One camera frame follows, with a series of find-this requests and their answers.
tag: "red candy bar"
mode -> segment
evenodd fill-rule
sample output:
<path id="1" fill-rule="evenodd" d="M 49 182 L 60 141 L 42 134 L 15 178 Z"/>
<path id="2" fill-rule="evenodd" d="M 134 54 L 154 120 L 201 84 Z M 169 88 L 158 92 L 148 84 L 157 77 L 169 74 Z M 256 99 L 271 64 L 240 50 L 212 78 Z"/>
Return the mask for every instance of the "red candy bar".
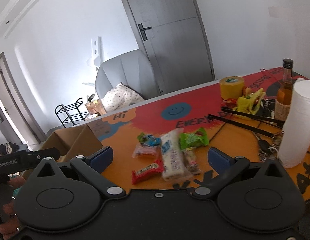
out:
<path id="1" fill-rule="evenodd" d="M 161 160 L 156 160 L 154 163 L 140 169 L 139 171 L 131 172 L 131 183 L 133 185 L 144 181 L 156 174 L 160 174 L 164 171 L 164 166 Z"/>

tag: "painted tabletop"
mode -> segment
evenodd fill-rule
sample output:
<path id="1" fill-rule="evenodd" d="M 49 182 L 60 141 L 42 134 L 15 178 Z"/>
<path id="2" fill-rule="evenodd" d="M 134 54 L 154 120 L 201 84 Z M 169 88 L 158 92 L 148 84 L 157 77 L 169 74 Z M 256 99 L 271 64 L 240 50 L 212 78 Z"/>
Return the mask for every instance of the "painted tabletop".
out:
<path id="1" fill-rule="evenodd" d="M 267 96 L 276 96 L 280 87 L 283 68 L 274 68 L 267 71 L 244 76 L 245 85 L 257 91 L 264 88 Z M 294 73 L 294 79 L 302 77 Z M 259 162 L 257 155 L 259 147 L 252 132 L 231 124 L 220 121 L 211 121 L 208 114 L 226 116 L 221 112 L 221 96 L 219 84 L 208 83 L 200 88 L 190 89 L 188 92 L 174 93 L 164 99 L 137 106 L 125 111 L 111 114 L 89 122 L 88 125 L 96 137 L 104 146 L 111 146 L 114 150 L 113 163 L 102 175 L 123 187 L 127 192 L 132 188 L 141 189 L 171 189 L 172 184 L 165 182 L 160 176 L 153 177 L 137 185 L 131 184 L 131 171 L 139 170 L 150 163 L 150 157 L 132 158 L 134 149 L 138 143 L 137 136 L 144 132 L 160 136 L 175 128 L 184 128 L 184 132 L 194 132 L 200 127 L 207 131 L 210 144 L 195 150 L 200 169 L 205 172 L 212 170 L 207 161 L 209 147 L 216 147 L 224 153 L 235 157 L 245 156 L 251 162 Z M 238 117 L 230 117 L 254 127 L 275 133 L 278 128 L 267 124 L 260 124 L 254 120 L 244 120 Z M 304 161 L 287 172 L 293 181 L 299 185 L 304 199 L 310 199 L 310 154 L 306 154 Z M 202 180 L 203 175 L 194 176 L 193 179 Z M 198 185 L 191 182 L 190 187 Z"/>

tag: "human hand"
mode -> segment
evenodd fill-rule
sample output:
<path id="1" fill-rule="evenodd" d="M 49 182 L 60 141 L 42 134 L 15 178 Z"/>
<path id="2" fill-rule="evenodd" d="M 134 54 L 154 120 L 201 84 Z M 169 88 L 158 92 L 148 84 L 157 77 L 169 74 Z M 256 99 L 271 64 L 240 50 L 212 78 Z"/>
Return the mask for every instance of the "human hand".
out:
<path id="1" fill-rule="evenodd" d="M 16 177 L 11 179 L 8 184 L 14 188 L 19 188 L 25 182 L 26 180 L 23 177 Z M 19 227 L 19 221 L 13 209 L 13 200 L 10 203 L 4 205 L 3 210 L 7 215 L 10 216 L 7 222 L 0 225 L 0 233 L 4 236 L 4 240 L 7 240 L 18 232 L 17 228 Z"/>

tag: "car key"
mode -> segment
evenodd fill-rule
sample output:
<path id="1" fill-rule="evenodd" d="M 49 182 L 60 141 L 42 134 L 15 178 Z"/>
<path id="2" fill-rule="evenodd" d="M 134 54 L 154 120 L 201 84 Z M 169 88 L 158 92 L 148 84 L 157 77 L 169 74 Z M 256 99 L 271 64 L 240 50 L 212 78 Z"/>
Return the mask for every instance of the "car key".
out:
<path id="1" fill-rule="evenodd" d="M 253 134 L 255 135 L 256 139 L 259 141 L 259 147 L 261 151 L 266 154 L 272 154 L 271 150 L 269 149 L 271 145 L 268 143 L 268 141 L 262 140 L 262 138 L 255 132 L 253 132 Z"/>

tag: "smiley face drawing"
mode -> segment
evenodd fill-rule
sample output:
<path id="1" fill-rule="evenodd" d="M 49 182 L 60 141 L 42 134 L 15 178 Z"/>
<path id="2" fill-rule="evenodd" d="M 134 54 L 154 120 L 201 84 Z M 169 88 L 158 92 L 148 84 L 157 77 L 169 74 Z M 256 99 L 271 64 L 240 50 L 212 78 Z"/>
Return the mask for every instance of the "smiley face drawing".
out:
<path id="1" fill-rule="evenodd" d="M 168 121 L 176 120 L 187 116 L 191 109 L 188 103 L 176 103 L 164 109 L 161 116 Z"/>

